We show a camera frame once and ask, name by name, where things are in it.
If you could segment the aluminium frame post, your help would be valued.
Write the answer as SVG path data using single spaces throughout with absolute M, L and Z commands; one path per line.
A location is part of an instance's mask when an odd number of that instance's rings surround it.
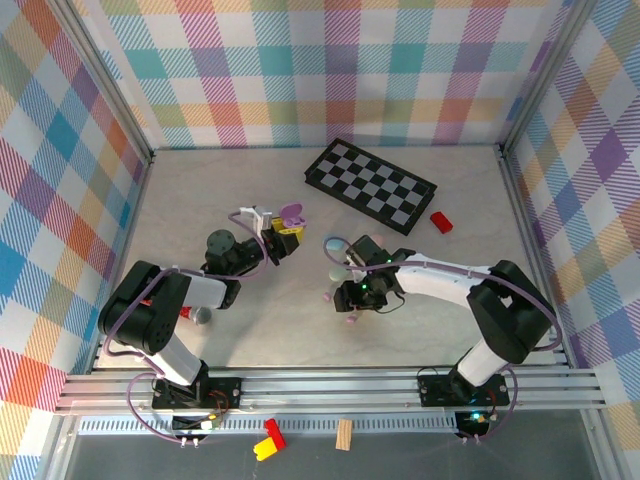
M 47 434 L 36 480 L 64 480 L 79 427 L 77 415 L 55 415 Z
M 599 411 L 584 409 L 581 416 L 601 480 L 620 480 L 613 450 Z
M 89 30 L 77 12 L 72 0 L 45 0 L 62 29 L 70 40 L 94 80 L 96 86 L 105 97 L 114 117 L 119 122 L 127 139 L 132 143 L 136 153 L 148 165 L 153 163 L 154 151 L 139 126 L 129 104 L 121 93 L 114 77 L 111 75 L 100 51 Z
M 531 80 L 526 83 L 526 95 L 515 109 L 513 120 L 499 150 L 503 158 L 508 159 L 525 133 L 535 111 L 541 104 L 548 88 L 555 80 L 560 68 L 569 55 L 586 21 L 593 12 L 598 0 L 571 0 L 565 8 L 566 14 L 554 21 L 549 31 L 552 41 L 546 41 L 545 52 L 540 51 L 535 64 L 538 66 Z

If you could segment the purple earbud case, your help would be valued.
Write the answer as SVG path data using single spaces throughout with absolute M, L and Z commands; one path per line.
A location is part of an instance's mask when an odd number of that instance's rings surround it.
M 303 206 L 301 203 L 290 203 L 280 208 L 279 218 L 285 229 L 304 228 L 307 225 L 302 217 Z

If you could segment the wide aluminium base rail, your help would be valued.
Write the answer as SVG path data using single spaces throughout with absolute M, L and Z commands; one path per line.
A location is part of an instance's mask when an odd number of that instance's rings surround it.
M 148 379 L 136 369 L 97 369 L 71 375 L 55 408 L 60 415 L 109 415 L 127 412 L 133 404 L 142 413 L 174 413 L 159 404 Z M 236 413 L 329 414 L 395 413 L 422 410 L 426 389 L 420 376 L 432 369 L 407 368 L 221 368 L 215 378 L 240 380 Z M 520 410 L 582 410 L 605 407 L 604 394 L 589 369 L 540 365 L 515 369 L 500 394 L 508 394 Z

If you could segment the red glitter toy microphone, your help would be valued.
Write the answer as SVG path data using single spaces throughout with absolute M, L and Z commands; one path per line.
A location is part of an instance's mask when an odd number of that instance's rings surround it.
M 165 306 L 173 307 L 178 304 L 178 301 L 160 301 L 154 299 L 143 299 L 139 305 L 143 308 L 151 308 L 155 303 L 157 303 L 161 307 L 161 320 L 163 320 L 166 315 L 164 314 L 163 308 Z M 205 306 L 193 306 L 190 302 L 180 304 L 181 309 L 177 316 L 168 316 L 168 324 L 170 326 L 174 326 L 179 319 L 189 319 L 194 322 L 196 325 L 204 325 L 208 323 L 213 314 L 212 310 L 209 307 Z

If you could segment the small circuit board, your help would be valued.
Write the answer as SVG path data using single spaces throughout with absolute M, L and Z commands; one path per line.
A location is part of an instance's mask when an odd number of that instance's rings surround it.
M 217 429 L 225 415 L 210 412 L 206 415 L 175 415 L 171 419 L 170 429 L 174 434 L 203 435 Z
M 456 412 L 456 435 L 462 439 L 486 435 L 491 428 L 492 415 L 491 411 Z

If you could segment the red toy brick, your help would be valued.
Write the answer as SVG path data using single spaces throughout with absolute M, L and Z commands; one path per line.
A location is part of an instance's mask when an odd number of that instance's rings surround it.
M 270 418 L 265 421 L 265 429 L 267 431 L 268 436 L 273 441 L 275 448 L 277 450 L 282 450 L 287 446 L 284 436 L 278 426 L 278 423 L 274 418 Z

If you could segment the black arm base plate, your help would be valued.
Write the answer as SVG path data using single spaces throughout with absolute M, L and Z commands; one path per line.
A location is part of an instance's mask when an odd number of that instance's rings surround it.
M 510 403 L 501 375 L 493 375 L 479 387 L 449 375 L 421 375 L 417 380 L 422 407 L 498 407 Z
M 173 410 L 238 409 L 241 386 L 239 377 L 201 378 L 190 386 L 158 379 L 152 382 L 152 407 Z

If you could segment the black grey chessboard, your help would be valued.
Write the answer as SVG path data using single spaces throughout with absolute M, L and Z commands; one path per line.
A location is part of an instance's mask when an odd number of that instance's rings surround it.
M 305 182 L 407 236 L 437 186 L 342 139 L 306 169 Z

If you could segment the aluminium side rail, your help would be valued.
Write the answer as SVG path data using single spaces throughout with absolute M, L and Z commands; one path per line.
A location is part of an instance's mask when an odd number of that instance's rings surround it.
M 147 161 L 147 165 L 145 166 L 143 175 L 141 176 L 141 184 L 139 187 L 138 197 L 136 198 L 134 208 L 131 211 L 131 214 L 128 219 L 127 229 L 125 231 L 126 235 L 123 237 L 123 240 L 122 240 L 122 245 L 121 245 L 122 249 L 115 258 L 113 271 L 109 278 L 108 283 L 102 290 L 102 293 L 97 298 L 98 309 L 101 309 L 104 306 L 104 304 L 106 303 L 110 295 L 116 289 L 117 284 L 119 283 L 119 281 L 121 280 L 124 274 L 126 261 L 131 248 L 131 243 L 135 233 L 136 225 L 138 222 L 140 212 L 142 210 L 142 205 L 145 199 L 149 180 L 152 175 L 153 167 L 154 167 L 158 153 L 159 153 L 158 149 L 151 151 L 150 157 Z M 91 326 L 93 326 L 94 329 L 92 331 L 92 336 L 89 343 L 89 350 L 87 353 L 87 357 L 81 369 L 82 374 L 90 374 L 92 372 L 96 357 L 98 356 L 99 345 L 103 338 L 103 335 L 100 333 L 97 323 L 91 323 Z
M 571 339 L 574 331 L 571 325 L 568 308 L 559 303 L 559 290 L 552 285 L 551 273 L 545 262 L 545 251 L 541 246 L 540 235 L 534 225 L 534 220 L 527 204 L 525 195 L 520 188 L 512 161 L 504 152 L 501 144 L 494 145 L 499 170 L 507 190 L 511 208 L 516 217 L 521 242 L 524 247 L 526 263 L 533 275 L 533 283 L 540 289 L 545 298 L 555 309 L 559 326 L 552 331 L 561 331 L 561 347 L 571 368 L 591 369 L 584 358 L 580 346 Z

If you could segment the yellow toy brick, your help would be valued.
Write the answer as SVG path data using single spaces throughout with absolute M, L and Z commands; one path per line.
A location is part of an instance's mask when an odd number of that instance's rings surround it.
M 275 455 L 279 451 L 274 439 L 267 437 L 253 447 L 253 453 L 258 462 L 263 462 L 271 456 Z

